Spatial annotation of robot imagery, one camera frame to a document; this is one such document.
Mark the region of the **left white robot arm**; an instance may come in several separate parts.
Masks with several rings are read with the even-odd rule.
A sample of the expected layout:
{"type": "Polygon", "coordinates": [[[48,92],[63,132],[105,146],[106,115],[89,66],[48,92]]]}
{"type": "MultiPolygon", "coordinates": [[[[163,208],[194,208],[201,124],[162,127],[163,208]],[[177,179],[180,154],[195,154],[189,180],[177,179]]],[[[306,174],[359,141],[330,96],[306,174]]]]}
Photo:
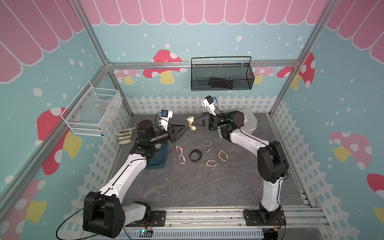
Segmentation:
{"type": "Polygon", "coordinates": [[[118,172],[98,192],[89,192],[84,201],[83,230],[115,238],[131,223],[152,221],[151,205],[134,202],[122,206],[123,199],[139,173],[153,159],[156,145],[176,142],[188,130],[185,125],[156,127],[151,120],[139,122],[134,146],[118,172]]]}

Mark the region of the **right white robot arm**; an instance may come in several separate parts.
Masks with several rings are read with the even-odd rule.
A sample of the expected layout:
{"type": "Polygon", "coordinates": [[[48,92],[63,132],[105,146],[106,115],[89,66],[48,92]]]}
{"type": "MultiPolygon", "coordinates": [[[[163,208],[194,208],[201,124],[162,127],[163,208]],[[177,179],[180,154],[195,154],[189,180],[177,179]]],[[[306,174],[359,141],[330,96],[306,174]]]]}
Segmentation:
{"type": "Polygon", "coordinates": [[[280,194],[283,181],[289,177],[289,164],[281,143],[264,141],[244,131],[242,127],[251,120],[246,119],[241,111],[216,115],[203,113],[198,118],[188,117],[187,121],[192,130],[197,126],[210,131],[219,130],[223,139],[253,153],[257,157],[259,174],[263,178],[263,198],[260,203],[262,221],[272,220],[283,212],[280,194]]]}

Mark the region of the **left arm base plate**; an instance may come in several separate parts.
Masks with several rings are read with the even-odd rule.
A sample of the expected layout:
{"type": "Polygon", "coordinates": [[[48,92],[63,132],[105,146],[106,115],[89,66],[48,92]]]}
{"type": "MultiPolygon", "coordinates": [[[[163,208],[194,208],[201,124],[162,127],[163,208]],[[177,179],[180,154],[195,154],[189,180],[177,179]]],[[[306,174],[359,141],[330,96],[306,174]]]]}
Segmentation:
{"type": "Polygon", "coordinates": [[[143,220],[125,225],[125,227],[164,227],[166,220],[166,211],[151,211],[146,214],[143,220]]]}

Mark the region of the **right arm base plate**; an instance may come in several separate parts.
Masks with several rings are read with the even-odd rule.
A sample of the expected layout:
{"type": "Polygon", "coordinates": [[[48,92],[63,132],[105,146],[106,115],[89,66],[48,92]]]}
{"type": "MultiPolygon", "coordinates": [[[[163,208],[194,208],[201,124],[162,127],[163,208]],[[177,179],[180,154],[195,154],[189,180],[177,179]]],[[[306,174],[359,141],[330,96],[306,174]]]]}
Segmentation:
{"type": "Polygon", "coordinates": [[[286,217],[282,208],[268,212],[261,210],[243,210],[243,217],[247,226],[276,226],[278,228],[286,225],[286,217]]]}

